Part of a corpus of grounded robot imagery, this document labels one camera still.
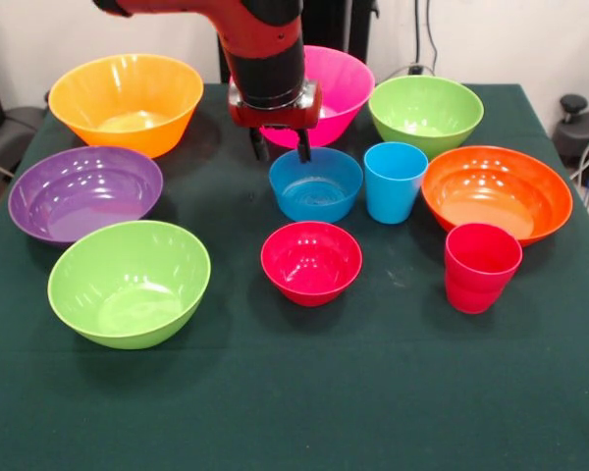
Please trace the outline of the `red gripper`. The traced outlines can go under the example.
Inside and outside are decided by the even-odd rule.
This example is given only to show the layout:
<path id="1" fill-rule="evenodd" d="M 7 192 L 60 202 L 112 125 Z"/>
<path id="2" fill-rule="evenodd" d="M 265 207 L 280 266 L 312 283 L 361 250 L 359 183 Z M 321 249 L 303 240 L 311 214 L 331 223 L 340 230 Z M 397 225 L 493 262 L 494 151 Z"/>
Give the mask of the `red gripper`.
<path id="1" fill-rule="evenodd" d="M 257 161 L 268 161 L 269 150 L 259 128 L 289 128 L 298 138 L 297 152 L 301 163 L 311 161 L 311 146 L 307 129 L 317 126 L 322 105 L 321 86 L 317 81 L 305 80 L 299 96 L 288 105 L 260 109 L 242 100 L 233 81 L 228 87 L 228 109 L 233 121 L 240 127 L 250 128 L 249 138 Z"/>

